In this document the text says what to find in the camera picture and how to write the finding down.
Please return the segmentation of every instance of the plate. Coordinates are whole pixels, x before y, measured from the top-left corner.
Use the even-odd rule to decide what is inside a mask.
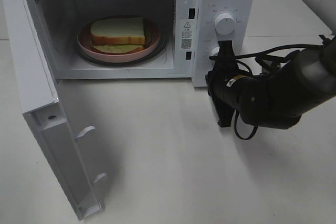
[[[155,50],[159,44],[161,33],[158,26],[148,19],[144,19],[144,26],[148,29],[152,35],[152,40],[145,48],[139,52],[125,53],[125,54],[109,54],[99,52],[95,48],[92,48],[90,43],[90,27],[91,24],[86,25],[77,36],[77,44],[82,53],[90,58],[110,63],[126,63],[136,61],[146,57]]]

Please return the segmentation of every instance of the bread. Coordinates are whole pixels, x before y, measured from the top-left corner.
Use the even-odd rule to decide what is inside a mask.
[[[125,54],[125,53],[133,53],[139,52],[144,49],[143,45],[135,45],[135,44],[121,44],[121,45],[93,45],[91,47],[94,49],[105,52],[108,54]]]
[[[96,45],[145,44],[143,18],[108,18],[92,23],[91,41]]]

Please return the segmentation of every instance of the white table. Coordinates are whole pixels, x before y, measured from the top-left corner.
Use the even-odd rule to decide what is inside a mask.
[[[327,29],[320,23],[310,34],[304,27],[319,20],[307,19],[302,34],[247,37],[243,53],[319,43],[313,35]],[[0,54],[0,223],[78,223],[20,114],[9,42],[0,41]],[[106,211],[85,223],[334,223],[336,99],[290,130],[259,129],[246,142],[218,128],[210,98],[191,80],[58,88],[73,129],[97,127],[86,149],[110,175]]]

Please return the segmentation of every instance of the microwave door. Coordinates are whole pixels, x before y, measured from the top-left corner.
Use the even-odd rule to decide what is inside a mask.
[[[93,126],[74,133],[56,90],[45,55],[49,44],[39,23],[35,0],[3,0],[23,117],[79,219],[103,208],[90,179],[79,141]]]

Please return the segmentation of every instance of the black cable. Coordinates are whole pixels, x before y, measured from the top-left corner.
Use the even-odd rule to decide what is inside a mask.
[[[238,116],[239,116],[239,112],[236,110],[236,114],[235,114],[235,121],[234,121],[234,130],[235,130],[235,133],[236,133],[236,136],[242,140],[250,140],[252,137],[254,137],[254,135],[257,133],[257,130],[258,130],[258,126],[253,126],[253,130],[250,134],[250,136],[248,137],[242,137],[239,133],[238,133],[238,130],[237,130],[237,121],[238,121]]]
[[[240,61],[240,60],[236,60],[236,62],[239,63],[239,64],[241,64],[241,65],[243,65],[243,66],[248,70],[248,72],[251,74],[251,76],[253,76],[252,70],[251,70],[251,68],[248,66],[248,64],[246,64],[246,63],[244,63],[244,62],[242,62],[242,61]]]
[[[312,44],[293,44],[293,45],[284,45],[280,47],[271,48],[262,52],[255,52],[253,54],[247,54],[247,55],[239,55],[236,56],[236,59],[246,59],[246,58],[252,58],[257,57],[259,55],[266,55],[270,54],[271,52],[285,50],[285,49],[293,49],[293,48],[314,48],[314,49],[320,49],[322,48],[321,45],[312,45]]]

